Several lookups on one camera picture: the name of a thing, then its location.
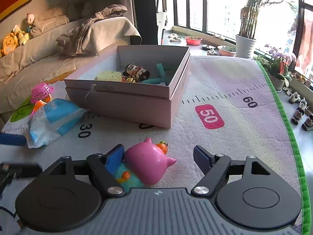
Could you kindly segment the white upright vacuum cleaner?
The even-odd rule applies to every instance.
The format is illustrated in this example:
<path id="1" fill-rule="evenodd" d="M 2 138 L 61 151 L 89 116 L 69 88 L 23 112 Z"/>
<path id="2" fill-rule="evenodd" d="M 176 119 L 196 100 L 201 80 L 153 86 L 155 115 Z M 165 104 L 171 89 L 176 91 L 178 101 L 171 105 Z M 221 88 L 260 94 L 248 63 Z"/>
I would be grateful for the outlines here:
<path id="1" fill-rule="evenodd" d="M 156 0 L 157 43 L 163 45 L 168 24 L 167 0 Z"/>

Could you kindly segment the pink basin with plants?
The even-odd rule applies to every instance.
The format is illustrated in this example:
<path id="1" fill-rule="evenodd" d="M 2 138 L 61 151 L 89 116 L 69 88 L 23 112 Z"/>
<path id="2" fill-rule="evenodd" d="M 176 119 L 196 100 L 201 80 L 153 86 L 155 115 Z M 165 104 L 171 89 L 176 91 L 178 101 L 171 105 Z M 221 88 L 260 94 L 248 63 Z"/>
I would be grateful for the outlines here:
<path id="1" fill-rule="evenodd" d="M 236 49 L 229 46 L 220 45 L 218 46 L 218 51 L 220 56 L 234 57 L 236 55 Z"/>

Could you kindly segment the orange plastic toy cup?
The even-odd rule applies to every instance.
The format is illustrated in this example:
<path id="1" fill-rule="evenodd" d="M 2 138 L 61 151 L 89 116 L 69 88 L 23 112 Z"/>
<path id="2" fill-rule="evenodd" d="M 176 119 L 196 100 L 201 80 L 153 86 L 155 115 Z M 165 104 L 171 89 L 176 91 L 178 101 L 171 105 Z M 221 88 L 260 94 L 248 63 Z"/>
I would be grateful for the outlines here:
<path id="1" fill-rule="evenodd" d="M 52 101 L 51 95 L 47 96 L 43 100 L 37 101 L 36 104 L 34 105 L 34 108 L 32 109 L 32 113 L 34 114 L 39 108 L 44 106 L 46 103 L 49 103 L 50 101 Z"/>

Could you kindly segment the yellow plush toy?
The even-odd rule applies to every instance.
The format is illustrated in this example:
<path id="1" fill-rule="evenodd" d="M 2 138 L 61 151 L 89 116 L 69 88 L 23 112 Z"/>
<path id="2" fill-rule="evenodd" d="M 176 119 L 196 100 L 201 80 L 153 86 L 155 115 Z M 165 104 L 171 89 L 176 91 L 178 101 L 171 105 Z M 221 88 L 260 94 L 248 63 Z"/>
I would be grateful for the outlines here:
<path id="1" fill-rule="evenodd" d="M 1 57 L 8 55 L 19 46 L 25 45 L 29 39 L 30 34 L 22 31 L 18 25 L 15 25 L 12 31 L 2 41 Z"/>

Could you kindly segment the teal plastic toy crank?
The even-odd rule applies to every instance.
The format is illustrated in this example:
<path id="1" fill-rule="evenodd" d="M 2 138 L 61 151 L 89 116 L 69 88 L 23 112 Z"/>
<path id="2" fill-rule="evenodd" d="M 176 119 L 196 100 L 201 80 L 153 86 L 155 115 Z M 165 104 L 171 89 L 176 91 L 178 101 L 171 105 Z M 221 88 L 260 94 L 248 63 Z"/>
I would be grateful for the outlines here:
<path id="1" fill-rule="evenodd" d="M 157 68 L 157 78 L 151 78 L 143 80 L 141 83 L 144 84 L 160 84 L 160 85 L 169 85 L 169 78 L 165 72 L 165 69 L 163 68 L 162 63 L 156 64 Z"/>

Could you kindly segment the brown blanket on sofa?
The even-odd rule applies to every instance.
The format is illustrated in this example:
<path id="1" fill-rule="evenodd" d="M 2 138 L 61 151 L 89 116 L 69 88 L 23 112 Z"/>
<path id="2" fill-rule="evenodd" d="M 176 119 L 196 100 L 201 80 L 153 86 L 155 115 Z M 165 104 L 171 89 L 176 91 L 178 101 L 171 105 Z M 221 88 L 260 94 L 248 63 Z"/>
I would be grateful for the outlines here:
<path id="1" fill-rule="evenodd" d="M 62 47 L 62 53 L 68 56 L 77 56 L 84 53 L 83 40 L 87 37 L 87 33 L 91 26 L 96 22 L 122 16 L 128 11 L 127 7 L 121 4 L 113 4 L 102 11 L 94 14 L 92 18 L 85 20 L 79 27 L 73 28 L 63 34 L 57 39 L 57 44 Z"/>

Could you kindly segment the pink flower plant pot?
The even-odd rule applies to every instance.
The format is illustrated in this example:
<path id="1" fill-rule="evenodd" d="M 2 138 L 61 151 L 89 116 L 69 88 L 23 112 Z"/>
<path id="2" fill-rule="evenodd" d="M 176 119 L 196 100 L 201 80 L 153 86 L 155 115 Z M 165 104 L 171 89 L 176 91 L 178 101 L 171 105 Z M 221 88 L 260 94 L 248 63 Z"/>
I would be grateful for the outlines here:
<path id="1" fill-rule="evenodd" d="M 292 80 L 289 67 L 296 61 L 296 56 L 292 52 L 285 52 L 281 48 L 276 48 L 265 44 L 266 55 L 258 55 L 254 59 L 258 61 L 265 72 L 268 74 L 270 81 L 277 92 L 282 91 L 283 87 L 289 87 Z"/>

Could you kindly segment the beige covered sofa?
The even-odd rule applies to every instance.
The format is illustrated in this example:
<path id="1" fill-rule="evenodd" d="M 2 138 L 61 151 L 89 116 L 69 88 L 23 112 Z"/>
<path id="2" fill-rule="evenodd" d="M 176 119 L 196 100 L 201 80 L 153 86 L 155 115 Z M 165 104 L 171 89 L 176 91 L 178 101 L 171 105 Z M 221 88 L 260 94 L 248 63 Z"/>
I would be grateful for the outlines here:
<path id="1" fill-rule="evenodd" d="M 83 40 L 82 55 L 68 56 L 62 53 L 56 39 L 63 33 L 77 28 L 82 21 L 74 21 L 54 28 L 30 39 L 1 58 L 1 113 L 15 111 L 30 95 L 32 88 L 62 74 L 72 72 L 94 60 L 110 45 L 141 35 L 128 18 L 123 16 L 102 20 L 93 24 Z"/>

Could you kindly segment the red plastic basin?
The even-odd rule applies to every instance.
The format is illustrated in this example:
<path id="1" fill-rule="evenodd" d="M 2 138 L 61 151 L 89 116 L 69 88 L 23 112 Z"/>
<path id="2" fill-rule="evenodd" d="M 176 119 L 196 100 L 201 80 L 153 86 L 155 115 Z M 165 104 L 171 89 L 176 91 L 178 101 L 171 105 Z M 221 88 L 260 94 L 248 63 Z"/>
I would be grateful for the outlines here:
<path id="1" fill-rule="evenodd" d="M 199 46 L 202 42 L 201 37 L 195 37 L 195 36 L 186 36 L 185 37 L 187 45 L 190 46 Z"/>

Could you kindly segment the pink plastic toy net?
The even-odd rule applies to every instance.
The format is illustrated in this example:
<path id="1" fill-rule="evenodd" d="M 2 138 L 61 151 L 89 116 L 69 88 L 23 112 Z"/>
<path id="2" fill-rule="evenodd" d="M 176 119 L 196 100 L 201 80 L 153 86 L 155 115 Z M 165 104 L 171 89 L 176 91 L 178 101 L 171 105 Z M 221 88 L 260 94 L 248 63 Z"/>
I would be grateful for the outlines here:
<path id="1" fill-rule="evenodd" d="M 53 92 L 53 87 L 49 87 L 46 83 L 36 85 L 31 91 L 31 103 L 44 100 Z"/>

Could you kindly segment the cartoon man figure toy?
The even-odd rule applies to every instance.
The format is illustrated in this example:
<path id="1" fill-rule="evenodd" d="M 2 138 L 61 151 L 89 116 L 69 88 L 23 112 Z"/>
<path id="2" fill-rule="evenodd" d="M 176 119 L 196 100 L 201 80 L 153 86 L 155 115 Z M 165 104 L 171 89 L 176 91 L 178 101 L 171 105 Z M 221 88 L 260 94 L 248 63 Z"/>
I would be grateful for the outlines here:
<path id="1" fill-rule="evenodd" d="M 122 74 L 126 78 L 134 79 L 136 82 L 142 82 L 150 77 L 148 70 L 134 64 L 128 64 Z"/>

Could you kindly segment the pink cardboard box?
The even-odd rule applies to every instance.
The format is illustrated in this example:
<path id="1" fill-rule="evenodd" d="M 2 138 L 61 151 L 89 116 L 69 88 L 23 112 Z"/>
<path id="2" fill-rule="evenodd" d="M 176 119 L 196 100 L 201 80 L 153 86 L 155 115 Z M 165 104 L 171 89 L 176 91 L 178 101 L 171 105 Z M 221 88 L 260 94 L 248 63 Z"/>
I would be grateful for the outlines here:
<path id="1" fill-rule="evenodd" d="M 69 99 L 95 114 L 171 128 L 190 71 L 190 48 L 158 45 L 111 45 L 65 79 Z M 122 72 L 128 64 L 157 78 L 162 63 L 169 85 L 96 81 L 98 73 Z"/>

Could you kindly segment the pink pig toy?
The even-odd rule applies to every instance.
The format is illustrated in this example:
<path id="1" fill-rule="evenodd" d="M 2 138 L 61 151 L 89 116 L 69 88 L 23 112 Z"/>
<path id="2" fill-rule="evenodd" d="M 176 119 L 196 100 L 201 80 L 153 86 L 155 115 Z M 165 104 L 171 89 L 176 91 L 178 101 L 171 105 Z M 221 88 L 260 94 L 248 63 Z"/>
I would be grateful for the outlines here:
<path id="1" fill-rule="evenodd" d="M 125 151 L 124 162 L 143 184 L 155 185 L 177 160 L 167 157 L 152 138 L 146 138 Z"/>

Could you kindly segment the yellow sponge block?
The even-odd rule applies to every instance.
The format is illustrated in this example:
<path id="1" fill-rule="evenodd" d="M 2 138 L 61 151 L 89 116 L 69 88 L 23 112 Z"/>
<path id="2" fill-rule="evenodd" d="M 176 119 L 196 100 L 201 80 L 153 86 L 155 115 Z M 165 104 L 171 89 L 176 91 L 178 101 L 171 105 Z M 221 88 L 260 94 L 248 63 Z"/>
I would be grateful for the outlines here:
<path id="1" fill-rule="evenodd" d="M 114 81 L 114 82 L 121 82 L 122 81 L 122 74 L 121 72 L 116 71 L 104 71 L 98 73 L 95 77 L 96 81 Z"/>

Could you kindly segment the blue white wipes pack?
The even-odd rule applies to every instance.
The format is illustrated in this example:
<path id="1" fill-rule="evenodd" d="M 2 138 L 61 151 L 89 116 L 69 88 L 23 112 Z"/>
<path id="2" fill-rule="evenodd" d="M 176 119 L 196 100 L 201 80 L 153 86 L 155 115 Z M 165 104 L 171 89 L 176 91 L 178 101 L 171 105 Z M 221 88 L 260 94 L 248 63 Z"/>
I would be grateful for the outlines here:
<path id="1" fill-rule="evenodd" d="M 50 145 L 73 128 L 85 112 L 86 109 L 65 99 L 56 98 L 45 104 L 28 121 L 25 133 L 28 148 Z"/>

